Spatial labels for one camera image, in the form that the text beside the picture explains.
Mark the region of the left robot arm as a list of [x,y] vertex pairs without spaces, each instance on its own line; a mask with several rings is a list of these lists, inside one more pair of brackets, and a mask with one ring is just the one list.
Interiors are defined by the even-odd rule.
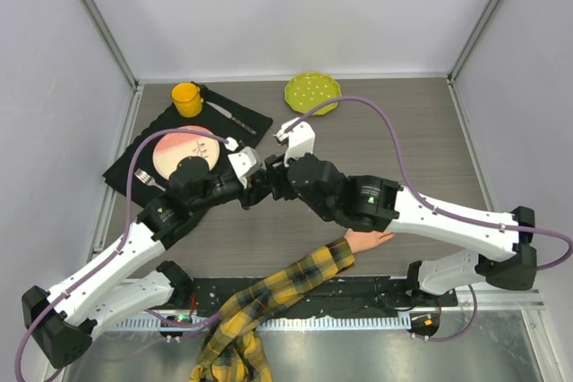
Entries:
[[185,158],[166,192],[147,204],[128,233],[60,284],[49,290],[33,286],[21,297],[25,327],[53,368],[78,360],[121,318],[157,306],[179,310],[189,302],[192,279],[173,261],[130,288],[120,284],[186,236],[193,214],[234,199],[248,208],[270,194],[267,168],[251,149],[228,159],[232,173],[215,175],[204,159]]

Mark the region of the mannequin hand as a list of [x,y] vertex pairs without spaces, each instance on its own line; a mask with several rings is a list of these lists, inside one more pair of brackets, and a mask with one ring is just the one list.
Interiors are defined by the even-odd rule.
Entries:
[[388,242],[394,237],[392,232],[356,232],[348,229],[344,234],[350,250],[356,254],[367,250],[372,250],[385,242]]

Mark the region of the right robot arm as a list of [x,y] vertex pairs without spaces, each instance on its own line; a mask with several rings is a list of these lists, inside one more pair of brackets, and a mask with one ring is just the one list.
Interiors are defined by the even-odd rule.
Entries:
[[274,199],[299,199],[325,222],[357,232],[417,234],[460,247],[445,258],[409,265],[404,293],[416,306],[466,284],[485,282],[509,291],[527,291],[534,284],[531,208],[496,213],[417,198],[400,183],[346,176],[312,154],[297,160],[270,156],[265,167]]

